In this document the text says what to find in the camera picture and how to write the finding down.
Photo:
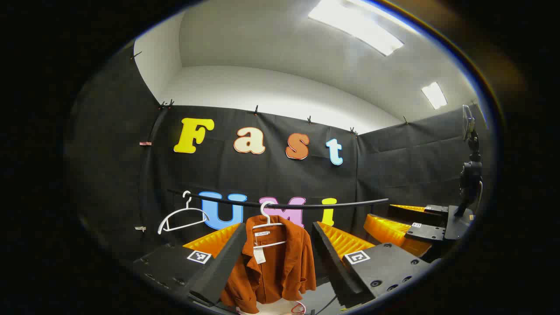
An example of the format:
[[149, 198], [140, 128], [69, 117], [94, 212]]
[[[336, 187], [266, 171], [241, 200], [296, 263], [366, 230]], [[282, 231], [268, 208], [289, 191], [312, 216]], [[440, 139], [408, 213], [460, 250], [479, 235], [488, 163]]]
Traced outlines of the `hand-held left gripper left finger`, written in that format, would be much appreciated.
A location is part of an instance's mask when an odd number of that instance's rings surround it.
[[167, 243], [136, 259], [131, 269], [154, 289], [184, 305], [212, 307], [240, 258], [245, 223], [210, 233], [185, 245]]

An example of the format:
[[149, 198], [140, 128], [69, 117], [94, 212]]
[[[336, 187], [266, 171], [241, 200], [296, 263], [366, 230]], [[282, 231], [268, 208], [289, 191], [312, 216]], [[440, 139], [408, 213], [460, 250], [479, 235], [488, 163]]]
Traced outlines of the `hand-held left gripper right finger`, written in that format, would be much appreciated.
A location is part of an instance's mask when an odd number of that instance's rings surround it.
[[313, 223], [312, 235], [338, 301], [346, 308], [378, 304], [434, 267], [393, 243], [346, 249], [357, 238], [320, 222]]

